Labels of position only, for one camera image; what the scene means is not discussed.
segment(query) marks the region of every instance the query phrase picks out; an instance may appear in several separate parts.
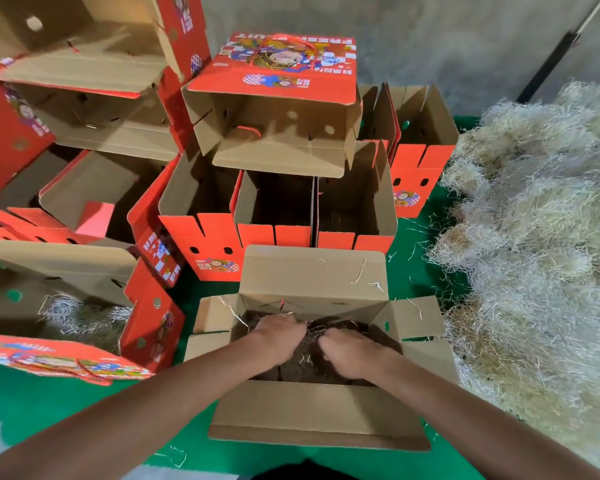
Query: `forearm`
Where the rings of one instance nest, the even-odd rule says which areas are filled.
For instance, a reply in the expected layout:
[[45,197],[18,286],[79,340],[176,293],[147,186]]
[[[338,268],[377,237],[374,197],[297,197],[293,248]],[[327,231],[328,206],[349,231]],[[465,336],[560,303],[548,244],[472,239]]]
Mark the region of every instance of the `forearm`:
[[488,478],[600,479],[600,470],[567,448],[393,351],[366,379],[423,416]]
[[0,455],[0,479],[119,479],[193,417],[272,367],[260,337],[177,365],[124,389]]

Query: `green table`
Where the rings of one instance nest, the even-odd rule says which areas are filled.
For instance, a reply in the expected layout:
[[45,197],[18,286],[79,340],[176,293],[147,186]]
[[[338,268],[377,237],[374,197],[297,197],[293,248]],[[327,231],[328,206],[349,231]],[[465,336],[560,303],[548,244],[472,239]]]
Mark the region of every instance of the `green table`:
[[[460,296],[468,287],[462,274],[446,276],[425,262],[424,249],[446,227],[446,208],[453,197],[436,187],[417,219],[399,219],[399,229],[387,255],[390,298],[415,298],[436,294],[442,306],[451,295]],[[200,298],[235,293],[238,283],[197,280],[191,269],[184,272],[172,296],[187,316],[178,345],[181,362],[187,338],[193,329]],[[44,378],[0,366],[0,421],[2,439],[8,445],[23,441],[65,417],[113,394],[129,382],[100,387],[77,379]],[[472,466],[429,426],[429,453],[347,448],[317,448],[248,444],[209,440],[207,430],[215,405],[194,418],[170,443],[152,455],[151,465],[250,475],[282,463],[306,458],[360,479],[455,479],[482,478]]]

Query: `hand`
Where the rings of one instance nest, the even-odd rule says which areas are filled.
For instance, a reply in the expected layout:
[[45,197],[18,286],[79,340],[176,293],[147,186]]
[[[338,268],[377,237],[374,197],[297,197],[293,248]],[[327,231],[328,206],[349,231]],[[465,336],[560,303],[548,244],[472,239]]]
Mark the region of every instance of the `hand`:
[[325,359],[346,379],[369,380],[370,370],[385,351],[390,351],[357,331],[341,328],[328,329],[318,339],[318,344]]
[[273,365],[288,361],[306,334],[306,322],[298,322],[293,314],[267,315],[261,318],[250,335],[259,335],[271,352]]

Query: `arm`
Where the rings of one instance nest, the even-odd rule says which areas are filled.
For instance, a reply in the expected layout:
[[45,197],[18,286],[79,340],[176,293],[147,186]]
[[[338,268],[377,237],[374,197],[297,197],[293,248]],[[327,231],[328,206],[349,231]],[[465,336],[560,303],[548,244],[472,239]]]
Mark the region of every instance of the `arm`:
[[270,316],[226,347],[135,384],[0,455],[0,479],[119,479],[241,382],[288,360],[306,323]]
[[347,378],[366,379],[416,411],[485,477],[600,480],[600,470],[510,414],[351,330],[320,346]]

